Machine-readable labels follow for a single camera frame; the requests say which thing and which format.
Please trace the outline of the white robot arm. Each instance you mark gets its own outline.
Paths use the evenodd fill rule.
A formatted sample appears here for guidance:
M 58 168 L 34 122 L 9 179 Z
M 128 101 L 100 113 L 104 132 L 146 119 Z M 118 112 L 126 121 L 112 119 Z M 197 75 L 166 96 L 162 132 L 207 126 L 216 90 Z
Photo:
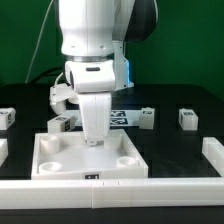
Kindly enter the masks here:
M 145 40 L 158 21 L 156 0 L 57 0 L 65 56 L 65 84 L 50 90 L 57 114 L 79 106 L 85 140 L 105 140 L 110 129 L 118 58 L 114 44 Z

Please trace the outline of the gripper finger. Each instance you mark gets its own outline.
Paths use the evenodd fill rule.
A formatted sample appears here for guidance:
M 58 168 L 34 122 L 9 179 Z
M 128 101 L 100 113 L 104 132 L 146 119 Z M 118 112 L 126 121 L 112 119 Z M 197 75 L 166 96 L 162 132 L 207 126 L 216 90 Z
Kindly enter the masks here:
M 94 146 L 106 138 L 110 129 L 111 93 L 79 94 L 78 100 L 85 140 Z

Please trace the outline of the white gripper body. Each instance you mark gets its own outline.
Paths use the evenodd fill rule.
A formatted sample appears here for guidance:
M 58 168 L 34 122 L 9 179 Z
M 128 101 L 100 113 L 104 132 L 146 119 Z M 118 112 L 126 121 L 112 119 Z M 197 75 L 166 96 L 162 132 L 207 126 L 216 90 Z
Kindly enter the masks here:
M 115 89 L 113 61 L 65 63 L 65 77 L 76 93 L 106 92 Z

